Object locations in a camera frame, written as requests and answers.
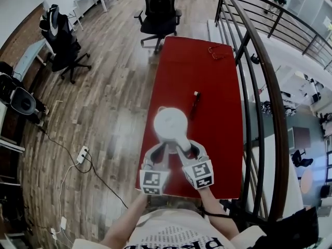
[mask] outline black office chair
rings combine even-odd
[[[66,68],[61,74],[62,79],[64,79],[64,74],[70,71],[70,80],[71,83],[74,84],[74,68],[92,68],[91,65],[79,64],[80,60],[82,60],[85,56],[89,58],[90,54],[85,53],[83,56],[77,58],[81,46],[77,42],[76,37],[70,32],[68,17],[59,13],[58,5],[52,5],[51,8],[44,15],[42,15],[39,27],[42,30],[42,35],[48,41],[53,52],[56,54],[53,60],[48,58],[48,60],[52,63],[52,71],[57,72]]]
[[[154,34],[154,36],[147,37],[141,40],[141,45],[144,41],[150,39],[158,39],[154,53],[157,54],[160,41],[167,35],[174,33],[176,36],[176,26],[180,23],[182,12],[174,8],[175,0],[145,0],[146,18],[142,20],[142,10],[138,11],[134,18],[138,18],[141,23],[141,32],[146,34]]]
[[[302,159],[301,155],[303,154],[306,154],[306,151],[301,154],[300,151],[297,150],[292,155],[292,162],[295,167],[308,167],[313,163],[313,159]]]

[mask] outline window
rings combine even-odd
[[[327,181],[332,181],[332,167],[327,168]]]

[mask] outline metal railing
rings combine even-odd
[[[332,74],[332,46],[315,29],[271,0],[238,0],[238,3],[247,12],[257,30],[268,34],[268,38],[273,36],[291,45]],[[267,5],[272,6],[272,10],[268,10],[266,14],[264,10]],[[232,12],[236,22],[243,24],[240,16],[234,12],[233,4],[228,4],[228,7],[225,18],[230,21],[229,13]]]
[[[236,37],[231,28],[230,21],[233,22],[237,37],[240,39],[241,44],[238,46]],[[246,28],[246,33],[242,36],[238,22]],[[275,179],[274,179],[274,190],[272,196],[272,203],[270,208],[270,213],[268,220],[275,221],[282,217],[283,210],[286,202],[287,186],[288,186],[288,169],[289,169],[289,151],[288,151],[288,138],[287,138],[287,129],[286,129],[286,119],[284,113],[284,105],[281,97],[281,92],[277,78],[274,73],[274,69],[269,58],[269,55],[261,41],[261,38],[258,35],[258,32],[253,25],[252,21],[246,14],[245,10],[242,8],[238,0],[219,0],[218,7],[215,15],[215,24],[219,28],[220,36],[222,42],[224,43],[223,35],[225,37],[226,44],[230,45],[230,40],[227,35],[226,26],[232,41],[232,45],[235,51],[235,62],[238,67],[242,90],[243,90],[243,99],[244,99],[244,112],[245,112],[245,125],[246,125],[246,171],[245,179],[243,183],[242,195],[240,197],[240,207],[241,209],[246,208],[248,189],[250,184],[250,167],[252,160],[252,127],[251,127],[251,116],[249,110],[249,99],[247,95],[247,84],[246,78],[244,76],[243,65],[241,58],[244,55],[248,65],[248,70],[251,77],[251,82],[253,85],[255,106],[257,113],[257,122],[258,122],[258,144],[259,144],[259,166],[258,166],[258,180],[257,180],[257,189],[256,196],[254,201],[253,215],[258,216],[258,211],[260,207],[261,197],[262,197],[262,187],[264,179],[264,156],[265,156],[265,146],[264,146],[264,125],[262,112],[260,107],[259,91],[257,87],[257,81],[255,77],[255,72],[252,66],[251,57],[247,50],[247,45],[251,41],[258,58],[260,59],[261,68],[264,74],[266,81],[268,94],[271,102],[271,109],[273,114],[273,125],[274,125],[274,135],[275,135]]]

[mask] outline person's arm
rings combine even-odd
[[[198,190],[201,196],[204,209],[212,214],[224,214],[226,212],[221,207],[219,201],[215,199],[209,187]],[[209,216],[210,223],[215,227],[221,234],[223,234],[228,240],[231,240],[239,234],[239,230],[235,225],[235,222],[231,218],[222,218]]]
[[[122,249],[136,228],[147,204],[147,195],[140,193],[127,211],[109,228],[101,244],[111,249]]]

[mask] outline handrail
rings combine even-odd
[[[246,86],[245,82],[242,80],[244,79],[243,76],[243,68],[241,64],[241,57],[243,54],[245,54],[247,60],[249,58],[248,68],[250,71],[250,76],[253,83],[254,88],[254,97],[256,100],[256,112],[257,112],[257,120],[258,120],[258,132],[259,132],[259,167],[258,167],[258,182],[257,182],[257,192],[256,192],[256,199],[255,199],[255,206],[254,206],[254,212],[253,214],[256,216],[258,213],[258,206],[260,204],[261,196],[262,196],[262,183],[263,183],[263,177],[264,177],[264,127],[262,124],[262,118],[261,118],[261,109],[260,109],[260,100],[259,100],[259,93],[257,88],[257,82],[255,78],[255,73],[253,71],[253,67],[251,65],[250,57],[248,56],[248,50],[246,48],[248,42],[251,40],[254,48],[256,50],[256,53],[258,55],[258,58],[260,59],[261,68],[264,74],[264,78],[266,81],[266,85],[268,88],[268,93],[270,96],[270,102],[271,102],[271,109],[273,113],[273,124],[274,124],[274,133],[275,133],[275,179],[274,179],[274,190],[273,190],[273,196],[272,196],[272,204],[270,209],[270,214],[268,220],[275,221],[282,217],[283,210],[286,202],[286,194],[287,194],[287,186],[288,186],[288,169],[289,169],[289,152],[288,152],[288,137],[287,137],[287,129],[286,129],[286,119],[284,114],[284,106],[283,101],[281,97],[281,92],[278,84],[278,80],[275,76],[274,69],[271,63],[271,60],[268,56],[268,53],[265,49],[265,46],[261,40],[261,38],[258,35],[258,32],[256,28],[254,27],[253,23],[251,22],[248,15],[245,13],[242,6],[239,4],[238,0],[230,0],[233,4],[234,8],[237,11],[237,15],[241,18],[243,25],[246,28],[246,34],[244,37],[242,37],[242,34],[239,30],[238,23],[234,21],[234,15],[230,13],[230,10],[228,9],[228,12],[231,16],[231,19],[237,29],[238,36],[241,41],[241,45],[239,48],[237,48],[233,32],[230,28],[229,21],[226,18],[225,11],[223,9],[224,0],[218,1],[218,7],[215,17],[215,23],[216,26],[219,26],[220,29],[220,23],[224,30],[224,36],[227,41],[227,34],[225,31],[225,27],[223,24],[223,20],[221,17],[221,13],[224,14],[226,24],[229,27],[229,32],[233,41],[234,49],[236,52],[236,65],[239,67],[241,81],[242,81],[242,88],[243,88],[243,96],[244,96],[244,105],[245,105],[245,116],[246,116],[246,131],[247,131],[247,149],[251,150],[251,137],[248,137],[248,132],[251,132],[251,126],[248,119],[250,118],[250,114],[247,110],[247,95],[246,95]],[[249,163],[246,163],[246,169],[250,169],[250,157],[251,153],[247,155],[247,160]],[[245,176],[245,182],[243,187],[243,195],[242,195],[242,206],[246,205],[247,201],[247,195],[248,195],[248,180],[250,178],[247,177],[247,170],[246,170],[246,176]]]
[[[271,37],[271,35],[273,34],[273,32],[274,32],[276,26],[279,24],[279,21],[280,21],[280,19],[282,18],[282,15],[283,15],[283,14],[287,14],[287,15],[290,16],[291,18],[295,19],[296,21],[298,21],[299,23],[301,23],[302,25],[304,25],[306,28],[308,28],[308,29],[314,34],[314,37],[312,37],[312,36],[310,36],[306,31],[304,31],[304,30],[301,29],[300,27],[294,25],[296,28],[298,28],[298,29],[300,29],[302,32],[306,33],[306,34],[307,34],[309,37],[311,37],[311,39],[312,39],[312,41],[309,43],[308,47],[303,51],[302,55],[304,55],[304,54],[307,53],[308,49],[312,46],[312,44],[313,44],[315,41],[317,41],[317,38],[319,38],[319,39],[320,39],[325,45],[327,45],[327,46],[330,48],[330,50],[332,50],[332,46],[326,41],[326,39],[325,39],[321,34],[319,34],[319,33],[318,33],[313,27],[309,26],[307,23],[305,23],[303,20],[301,20],[298,16],[294,15],[293,13],[291,13],[291,12],[288,11],[287,9],[283,8],[282,6],[280,6],[280,5],[278,5],[278,4],[274,3],[274,2],[272,2],[271,0],[260,0],[260,1],[262,1],[262,2],[264,2],[264,3],[266,3],[266,4],[269,4],[269,5],[275,7],[276,9],[278,9],[278,10],[280,11],[279,15],[277,15],[277,14],[274,13],[275,15],[278,16],[278,18],[276,19],[276,21],[275,21],[275,23],[274,23],[274,26],[272,27],[272,29],[271,29],[271,31],[270,31],[268,37]],[[329,66],[329,64],[326,65],[326,66],[323,65],[324,70],[326,70],[326,68],[327,68],[328,66]]]

